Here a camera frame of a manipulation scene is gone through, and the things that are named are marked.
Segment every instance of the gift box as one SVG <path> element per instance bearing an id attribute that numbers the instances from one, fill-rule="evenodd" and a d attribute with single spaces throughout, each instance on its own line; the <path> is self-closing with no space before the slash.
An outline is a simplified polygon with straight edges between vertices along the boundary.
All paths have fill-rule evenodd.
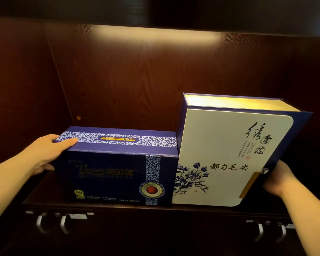
<path id="1" fill-rule="evenodd" d="M 175 132 L 70 127 L 55 142 L 77 137 L 52 164 L 77 201 L 168 206 L 178 150 Z"/>
<path id="2" fill-rule="evenodd" d="M 311 114 L 275 98 L 184 93 L 172 202 L 238 205 Z"/>

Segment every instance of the hand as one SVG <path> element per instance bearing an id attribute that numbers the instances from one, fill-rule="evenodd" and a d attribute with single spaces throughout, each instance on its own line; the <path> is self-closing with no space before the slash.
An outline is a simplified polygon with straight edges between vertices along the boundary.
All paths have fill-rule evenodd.
<path id="1" fill-rule="evenodd" d="M 78 141 L 77 138 L 71 138 L 62 142 L 53 143 L 52 141 L 57 137 L 59 136 L 52 134 L 39 137 L 19 154 L 19 156 L 24 157 L 25 160 L 30 160 L 35 163 L 36 166 L 32 175 L 41 173 L 43 170 L 54 170 L 55 168 L 49 164 L 49 162 L 56 159 L 64 150 L 73 146 Z"/>
<path id="2" fill-rule="evenodd" d="M 273 195 L 282 197 L 285 188 L 295 181 L 298 180 L 290 170 L 289 166 L 279 160 L 271 172 L 271 175 L 265 181 L 263 188 Z"/>

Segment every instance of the silver handle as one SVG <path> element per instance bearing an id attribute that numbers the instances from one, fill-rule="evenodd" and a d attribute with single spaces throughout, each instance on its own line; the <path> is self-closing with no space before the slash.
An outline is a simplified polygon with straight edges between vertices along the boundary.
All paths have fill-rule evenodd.
<path id="1" fill-rule="evenodd" d="M 286 227 L 285 227 L 284 225 L 281 225 L 281 227 L 282 227 L 282 235 L 281 235 L 281 237 L 276 241 L 277 243 L 279 243 L 280 241 L 282 241 L 282 240 L 286 237 L 286 235 L 287 235 Z"/>
<path id="2" fill-rule="evenodd" d="M 38 228 L 38 230 L 41 232 L 41 233 L 48 233 L 50 232 L 50 230 L 47 230 L 45 231 L 42 227 L 42 219 L 43 219 L 43 216 L 46 216 L 46 213 L 43 213 L 41 215 L 38 216 L 37 218 L 37 222 L 36 222 L 36 226 Z"/>
<path id="3" fill-rule="evenodd" d="M 258 224 L 258 229 L 259 229 L 259 233 L 258 236 L 256 237 L 255 241 L 258 242 L 259 239 L 262 238 L 263 236 L 263 225 L 262 224 Z"/>
<path id="4" fill-rule="evenodd" d="M 60 220 L 60 228 L 63 230 L 64 234 L 69 234 L 70 232 L 65 228 L 65 219 L 66 215 L 62 216 L 62 219 Z"/>

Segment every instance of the leaf illustration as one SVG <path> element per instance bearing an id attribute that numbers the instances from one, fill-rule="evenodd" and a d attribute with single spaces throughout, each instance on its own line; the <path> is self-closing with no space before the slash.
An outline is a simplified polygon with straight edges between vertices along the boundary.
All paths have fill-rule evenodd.
<path id="1" fill-rule="evenodd" d="M 193 167 L 198 169 L 200 167 L 200 163 L 198 163 L 198 162 L 194 163 Z"/>

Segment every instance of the box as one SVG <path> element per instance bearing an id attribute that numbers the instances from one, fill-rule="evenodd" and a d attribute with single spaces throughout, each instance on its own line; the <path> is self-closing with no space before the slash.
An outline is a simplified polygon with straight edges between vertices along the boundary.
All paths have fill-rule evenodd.
<path id="1" fill-rule="evenodd" d="M 183 94 L 173 203 L 236 206 L 311 116 L 281 99 Z"/>
<path id="2" fill-rule="evenodd" d="M 78 142 L 53 163 L 76 200 L 168 206 L 178 165 L 175 132 L 70 127 Z"/>

